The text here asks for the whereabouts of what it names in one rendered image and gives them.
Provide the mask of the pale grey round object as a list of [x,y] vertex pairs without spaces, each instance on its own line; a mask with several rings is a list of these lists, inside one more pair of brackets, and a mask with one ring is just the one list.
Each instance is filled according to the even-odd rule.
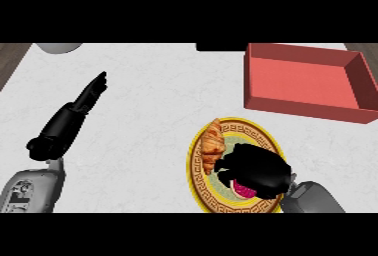
[[74,51],[82,43],[39,43],[41,49],[51,54],[64,54]]

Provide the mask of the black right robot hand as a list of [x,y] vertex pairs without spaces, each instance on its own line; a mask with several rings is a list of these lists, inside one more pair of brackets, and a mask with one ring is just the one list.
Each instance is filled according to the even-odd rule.
[[275,199],[289,192],[292,166],[280,154],[256,145],[237,143],[234,151],[216,161],[215,172],[228,188],[243,186],[261,199]]

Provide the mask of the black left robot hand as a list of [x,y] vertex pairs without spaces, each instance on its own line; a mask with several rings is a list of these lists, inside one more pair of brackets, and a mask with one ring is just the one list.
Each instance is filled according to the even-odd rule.
[[64,156],[107,88],[107,72],[103,72],[86,86],[76,101],[69,102],[58,110],[41,135],[30,140],[27,149],[33,160],[57,160]]

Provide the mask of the black flat object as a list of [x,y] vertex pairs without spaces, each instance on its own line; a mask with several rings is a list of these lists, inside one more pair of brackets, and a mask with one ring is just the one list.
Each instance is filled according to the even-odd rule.
[[199,43],[200,52],[238,52],[247,50],[247,43]]

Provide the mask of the red cardboard box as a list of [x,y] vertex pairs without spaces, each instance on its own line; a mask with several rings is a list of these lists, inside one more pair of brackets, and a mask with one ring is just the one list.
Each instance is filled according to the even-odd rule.
[[244,57],[244,107],[362,124],[378,120],[378,83],[364,54],[252,43]]

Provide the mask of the golden brown croissant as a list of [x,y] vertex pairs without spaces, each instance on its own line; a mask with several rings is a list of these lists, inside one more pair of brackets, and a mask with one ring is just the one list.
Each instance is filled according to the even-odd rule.
[[212,174],[216,161],[227,151],[225,137],[222,133],[221,119],[216,118],[209,125],[201,137],[203,168],[207,175]]

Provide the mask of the pink cupcake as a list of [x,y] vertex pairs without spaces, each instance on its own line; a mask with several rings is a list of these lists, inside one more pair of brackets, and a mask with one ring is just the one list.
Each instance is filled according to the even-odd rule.
[[231,182],[231,189],[235,196],[243,200],[249,200],[256,197],[258,191],[241,185],[237,180]]

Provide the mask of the yellow patterned plate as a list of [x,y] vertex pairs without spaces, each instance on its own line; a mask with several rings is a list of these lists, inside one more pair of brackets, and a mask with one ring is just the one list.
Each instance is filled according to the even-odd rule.
[[[227,151],[234,151],[237,143],[249,143],[263,147],[284,157],[280,144],[263,127],[244,118],[227,117],[221,119]],[[272,200],[259,197],[243,199],[218,179],[218,173],[206,174],[203,167],[201,137],[209,125],[200,130],[190,147],[187,157],[187,176],[190,188],[199,205],[212,213],[269,213],[280,212],[280,202],[284,195]]]

